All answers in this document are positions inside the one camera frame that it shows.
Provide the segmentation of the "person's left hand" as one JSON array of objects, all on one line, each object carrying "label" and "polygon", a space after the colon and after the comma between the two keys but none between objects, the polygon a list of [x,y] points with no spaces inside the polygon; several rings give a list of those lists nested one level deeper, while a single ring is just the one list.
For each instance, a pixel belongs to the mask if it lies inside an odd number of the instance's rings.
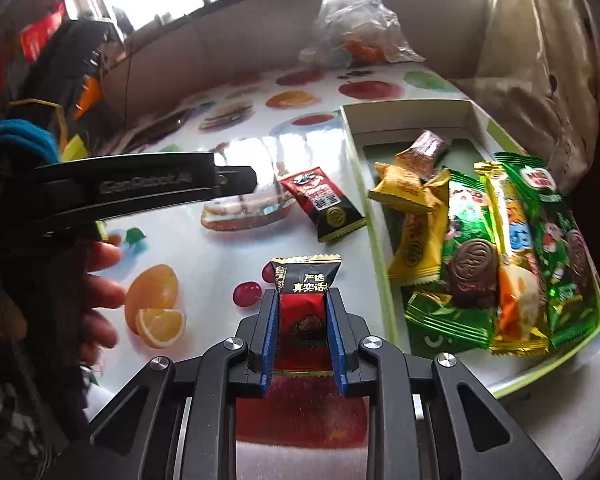
[{"label": "person's left hand", "polygon": [[104,242],[88,242],[86,271],[83,277],[84,307],[82,308],[82,342],[80,361],[93,366],[100,350],[114,348],[119,340],[118,332],[99,312],[100,309],[119,309],[125,302],[125,290],[117,282],[96,275],[118,264],[122,252],[117,246]]}]

